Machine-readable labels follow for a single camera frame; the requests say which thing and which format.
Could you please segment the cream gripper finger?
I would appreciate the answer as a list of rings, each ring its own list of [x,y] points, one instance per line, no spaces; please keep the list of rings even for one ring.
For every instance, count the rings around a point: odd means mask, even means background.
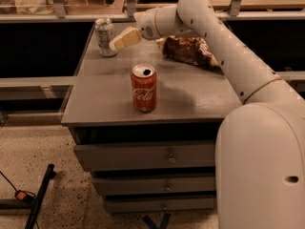
[[[128,27],[110,42],[110,48],[117,51],[138,44],[141,40],[141,31],[138,28]]]

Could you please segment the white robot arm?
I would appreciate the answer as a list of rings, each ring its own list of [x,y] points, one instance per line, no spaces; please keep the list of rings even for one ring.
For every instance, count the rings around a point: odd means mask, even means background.
[[[219,229],[305,229],[305,100],[218,19],[209,0],[178,0],[134,18],[112,48],[194,32],[242,103],[216,138]]]

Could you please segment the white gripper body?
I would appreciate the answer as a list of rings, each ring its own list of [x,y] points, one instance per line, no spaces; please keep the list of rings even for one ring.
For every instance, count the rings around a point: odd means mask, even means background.
[[[153,40],[158,37],[158,32],[155,26],[155,13],[156,9],[151,9],[136,12],[133,15],[137,28],[139,28],[142,36],[148,40]]]

